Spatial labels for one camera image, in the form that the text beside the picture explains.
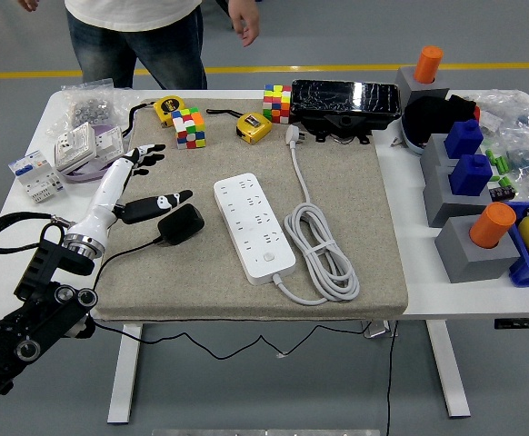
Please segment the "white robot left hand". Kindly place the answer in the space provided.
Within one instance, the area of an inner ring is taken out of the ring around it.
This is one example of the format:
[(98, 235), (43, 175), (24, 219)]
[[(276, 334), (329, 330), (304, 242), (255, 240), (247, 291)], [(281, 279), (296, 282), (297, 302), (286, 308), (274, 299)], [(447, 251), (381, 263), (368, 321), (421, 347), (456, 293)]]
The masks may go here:
[(152, 166), (163, 156), (163, 144), (146, 144), (130, 150), (116, 159), (106, 171), (86, 216), (68, 229), (63, 246), (81, 252), (91, 259), (105, 252), (108, 229), (116, 221), (126, 224), (140, 223), (162, 216), (193, 196), (190, 190), (179, 193), (146, 197), (130, 203), (120, 200), (130, 178), (143, 166)]

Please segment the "person's left hand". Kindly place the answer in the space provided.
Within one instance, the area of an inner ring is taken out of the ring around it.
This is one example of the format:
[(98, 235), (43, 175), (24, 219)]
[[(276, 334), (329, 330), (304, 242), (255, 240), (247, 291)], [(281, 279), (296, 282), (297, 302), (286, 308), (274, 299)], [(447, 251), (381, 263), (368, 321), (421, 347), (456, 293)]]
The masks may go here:
[(255, 0), (230, 0), (228, 14), (243, 47), (251, 45), (260, 35), (260, 15)]

